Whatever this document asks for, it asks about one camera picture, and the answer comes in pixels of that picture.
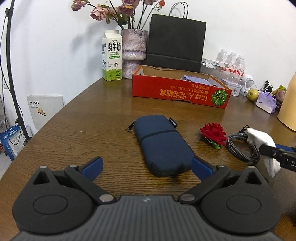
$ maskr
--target wooden table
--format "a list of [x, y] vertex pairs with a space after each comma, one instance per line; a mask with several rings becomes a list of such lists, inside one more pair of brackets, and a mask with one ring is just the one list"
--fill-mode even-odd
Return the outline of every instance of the wooden table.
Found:
[[[199, 129], [206, 123], [221, 123], [227, 134], [243, 126], [269, 133], [275, 143], [296, 145], [295, 133], [275, 114], [268, 114], [245, 97], [230, 97], [227, 108], [219, 109], [180, 101], [131, 97], [131, 81], [99, 80], [57, 113], [27, 144], [0, 181], [0, 240], [18, 233], [11, 214], [13, 202], [25, 183], [41, 165], [52, 170], [70, 164], [81, 165], [95, 156], [104, 159], [104, 170], [95, 183], [117, 198], [121, 194], [172, 194], [177, 197], [199, 183], [189, 171], [177, 178], [157, 178], [145, 168], [133, 131], [126, 128], [143, 115], [173, 117], [177, 130], [196, 155], [213, 165], [224, 164], [243, 170], [246, 164], [225, 148], [214, 150], [200, 141]], [[263, 163], [257, 168], [268, 177]], [[276, 233], [284, 240], [295, 240], [296, 173], [281, 169], [270, 180], [283, 207]]]

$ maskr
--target ribbed gray panel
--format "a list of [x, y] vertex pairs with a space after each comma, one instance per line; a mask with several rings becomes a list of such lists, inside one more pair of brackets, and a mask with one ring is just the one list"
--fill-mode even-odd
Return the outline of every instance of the ribbed gray panel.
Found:
[[80, 228], [43, 237], [20, 233], [13, 241], [280, 241], [274, 233], [237, 237], [209, 226], [196, 208], [172, 196], [122, 196], [101, 205]]

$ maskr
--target open box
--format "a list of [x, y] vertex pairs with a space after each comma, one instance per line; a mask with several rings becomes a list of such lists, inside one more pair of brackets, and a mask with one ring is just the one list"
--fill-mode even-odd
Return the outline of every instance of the open box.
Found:
[[[211, 85], [180, 80], [183, 75], [205, 79]], [[213, 76], [140, 65], [133, 73], [132, 96], [182, 100], [225, 109], [231, 90]]]

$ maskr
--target triangular hole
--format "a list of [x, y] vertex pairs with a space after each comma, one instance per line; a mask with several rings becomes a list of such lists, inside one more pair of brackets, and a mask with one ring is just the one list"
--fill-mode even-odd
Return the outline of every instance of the triangular hole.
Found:
[[249, 175], [247, 177], [247, 180], [246, 180], [246, 183], [256, 184], [256, 185], [261, 185], [262, 184], [255, 172], [250, 172], [249, 173]]
[[33, 182], [33, 185], [43, 184], [43, 183], [49, 183], [49, 178], [47, 177], [47, 174], [45, 172], [39, 172], [38, 176]]

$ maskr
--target white tissue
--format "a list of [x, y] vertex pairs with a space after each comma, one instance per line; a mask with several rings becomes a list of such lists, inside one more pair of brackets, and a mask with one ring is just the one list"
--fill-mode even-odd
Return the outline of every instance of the white tissue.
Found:
[[[255, 145], [257, 150], [259, 150], [262, 144], [276, 147], [276, 144], [274, 143], [271, 136], [265, 132], [255, 130], [253, 128], [248, 128], [246, 130], [246, 133], [248, 135], [248, 142], [252, 145]], [[264, 164], [267, 168], [269, 176], [271, 178], [274, 178], [277, 172], [281, 169], [281, 167], [279, 166], [280, 163], [276, 159], [270, 158], [268, 156], [261, 156], [261, 160], [264, 160]]]

